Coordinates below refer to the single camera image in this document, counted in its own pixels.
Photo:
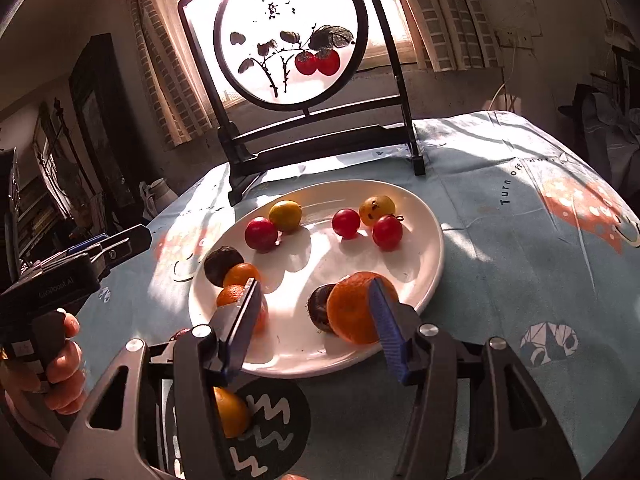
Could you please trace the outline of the person left hand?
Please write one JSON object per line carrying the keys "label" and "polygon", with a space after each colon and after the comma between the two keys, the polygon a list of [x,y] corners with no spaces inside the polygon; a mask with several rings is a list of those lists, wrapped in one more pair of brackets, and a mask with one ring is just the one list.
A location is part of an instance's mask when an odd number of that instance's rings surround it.
{"label": "person left hand", "polygon": [[[74,337],[80,331],[78,319],[60,309],[65,314],[65,344],[58,355],[46,368],[50,389],[43,395],[48,410],[61,415],[77,413],[85,403],[86,375],[81,369],[82,351]],[[14,411],[24,419],[35,422],[38,413],[27,402],[26,392],[37,392],[40,379],[20,361],[5,360],[1,364],[1,383],[13,403]]]}

